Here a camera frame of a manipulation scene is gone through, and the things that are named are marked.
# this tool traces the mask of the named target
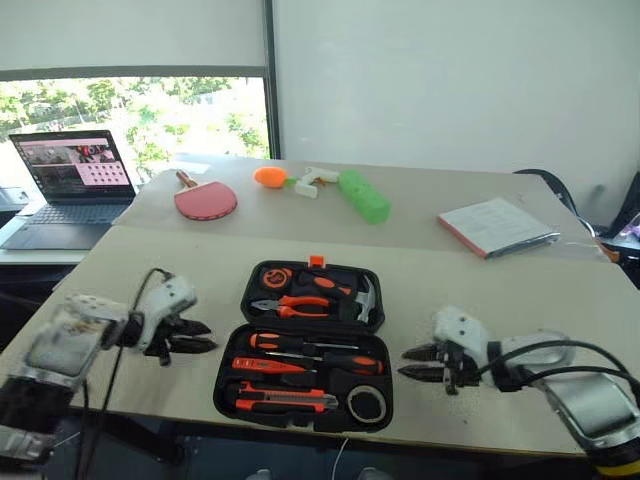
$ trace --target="orange handle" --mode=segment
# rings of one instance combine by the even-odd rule
[[[327,288],[330,290],[338,289],[345,295],[351,295],[351,289],[349,287],[339,287],[336,282],[329,280],[325,277],[314,277],[313,282],[322,288]]]
[[[280,307],[278,308],[278,315],[281,318],[291,318],[291,317],[309,317],[309,318],[318,318],[318,317],[327,317],[329,316],[327,313],[307,313],[307,312],[299,312],[298,310],[294,310],[291,307]]]
[[[328,367],[342,368],[343,370],[359,375],[380,375],[383,371],[380,360],[362,355],[325,353],[322,359]]]
[[[305,372],[306,369],[299,365],[293,365],[291,363],[276,362],[274,360],[265,360],[264,358],[247,358],[247,357],[235,357],[231,368],[236,370],[249,370],[252,372],[262,373],[300,373]]]
[[[193,178],[191,178],[189,174],[184,170],[178,170],[176,172],[176,177],[180,179],[180,181],[185,187],[193,188],[198,186],[198,182],[196,182]]]
[[[243,381],[238,397],[236,408],[240,410],[252,411],[260,406],[269,408],[269,405],[281,406],[283,411],[293,410],[291,407],[309,407],[313,408],[316,413],[322,413],[326,410],[323,403],[324,390],[315,388],[308,391],[263,389],[255,388],[250,382]]]
[[[249,345],[263,350],[301,349],[304,340],[300,337],[283,337],[277,333],[254,333],[249,338]]]
[[[284,297],[280,298],[280,305],[286,307],[296,307],[299,305],[318,305],[320,307],[328,307],[329,300],[322,297]]]

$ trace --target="ping pong paddle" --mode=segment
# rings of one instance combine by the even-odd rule
[[[223,183],[198,185],[182,170],[178,170],[176,176],[186,188],[176,193],[173,200],[178,211],[187,218],[213,220],[229,215],[238,205],[236,194]]]

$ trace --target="tool case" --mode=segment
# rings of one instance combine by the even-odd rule
[[[393,416],[378,276],[367,269],[271,260],[251,272],[213,402],[229,418],[317,432],[386,427]]]

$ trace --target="window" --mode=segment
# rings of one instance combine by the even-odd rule
[[[32,185],[12,133],[111,130],[134,182],[180,152],[269,157],[260,77],[105,77],[0,82],[0,186]]]

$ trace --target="book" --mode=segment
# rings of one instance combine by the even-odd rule
[[[438,222],[482,258],[556,241],[560,233],[504,198],[438,215]]]

